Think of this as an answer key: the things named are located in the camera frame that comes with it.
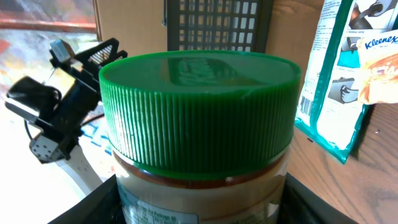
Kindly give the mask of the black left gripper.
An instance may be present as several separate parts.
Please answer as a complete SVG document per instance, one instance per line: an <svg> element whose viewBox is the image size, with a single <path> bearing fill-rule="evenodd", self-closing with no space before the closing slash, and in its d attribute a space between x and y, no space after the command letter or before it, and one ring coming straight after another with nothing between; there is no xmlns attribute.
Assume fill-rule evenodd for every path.
<svg viewBox="0 0 398 224"><path fill-rule="evenodd" d="M127 57L125 50L118 50L119 41L110 38L96 47L78 53L75 59L59 62L50 59L53 70L62 70L74 78L68 91L58 94L58 104L50 116L50 123L60 131L78 131L89 112L100 101L98 72L105 65Z"/></svg>

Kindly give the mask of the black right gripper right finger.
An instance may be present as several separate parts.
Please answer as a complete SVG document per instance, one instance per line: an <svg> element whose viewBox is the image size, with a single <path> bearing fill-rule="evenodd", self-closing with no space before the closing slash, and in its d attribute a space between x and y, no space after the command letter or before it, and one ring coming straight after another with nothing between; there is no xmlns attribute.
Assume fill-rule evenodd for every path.
<svg viewBox="0 0 398 224"><path fill-rule="evenodd" d="M291 174L287 174L277 224L355 224Z"/></svg>

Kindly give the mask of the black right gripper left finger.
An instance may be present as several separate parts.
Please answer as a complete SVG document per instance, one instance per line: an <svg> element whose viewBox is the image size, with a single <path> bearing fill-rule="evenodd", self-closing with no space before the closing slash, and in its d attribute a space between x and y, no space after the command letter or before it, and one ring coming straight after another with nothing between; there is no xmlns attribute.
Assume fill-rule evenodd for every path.
<svg viewBox="0 0 398 224"><path fill-rule="evenodd" d="M116 176L111 176L49 224L126 224Z"/></svg>

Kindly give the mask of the white red package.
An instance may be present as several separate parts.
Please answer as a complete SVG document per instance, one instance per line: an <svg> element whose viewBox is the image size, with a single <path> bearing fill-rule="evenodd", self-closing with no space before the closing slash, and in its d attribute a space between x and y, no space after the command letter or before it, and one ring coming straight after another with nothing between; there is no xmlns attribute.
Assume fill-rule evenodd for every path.
<svg viewBox="0 0 398 224"><path fill-rule="evenodd" d="M397 1L324 0L295 115L295 126L341 163L359 135L368 106L358 101L359 40L375 49L397 43L376 35L397 29Z"/></svg>

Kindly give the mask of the green lid white jar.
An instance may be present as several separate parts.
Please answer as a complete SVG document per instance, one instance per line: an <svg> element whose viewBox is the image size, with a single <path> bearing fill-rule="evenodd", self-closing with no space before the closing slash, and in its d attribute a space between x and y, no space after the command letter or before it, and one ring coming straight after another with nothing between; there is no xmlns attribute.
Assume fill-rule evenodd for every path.
<svg viewBox="0 0 398 224"><path fill-rule="evenodd" d="M300 67L252 52L184 50L99 71L127 223L276 223Z"/></svg>

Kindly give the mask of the small orange carton box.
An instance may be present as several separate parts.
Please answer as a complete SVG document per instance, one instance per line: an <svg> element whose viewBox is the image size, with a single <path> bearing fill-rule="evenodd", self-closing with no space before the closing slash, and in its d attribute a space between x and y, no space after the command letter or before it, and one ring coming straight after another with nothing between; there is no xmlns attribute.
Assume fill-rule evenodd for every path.
<svg viewBox="0 0 398 224"><path fill-rule="evenodd" d="M358 101L366 105L397 103L397 31L357 41L361 64Z"/></svg>

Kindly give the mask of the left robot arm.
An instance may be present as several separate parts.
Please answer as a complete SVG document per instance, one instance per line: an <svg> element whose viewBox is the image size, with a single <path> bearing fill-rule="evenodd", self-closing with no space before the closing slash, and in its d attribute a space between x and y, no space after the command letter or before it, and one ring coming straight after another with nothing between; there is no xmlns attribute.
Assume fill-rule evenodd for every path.
<svg viewBox="0 0 398 224"><path fill-rule="evenodd" d="M50 44L50 63L74 78L62 94L55 87L31 77L18 80L6 94L5 106L24 119L24 126L39 129L30 137L29 149L41 164L56 164L80 190L89 195L103 182L86 159L79 144L86 119L101 101L99 72L107 64L127 57L119 41L110 38L80 53L64 40Z"/></svg>

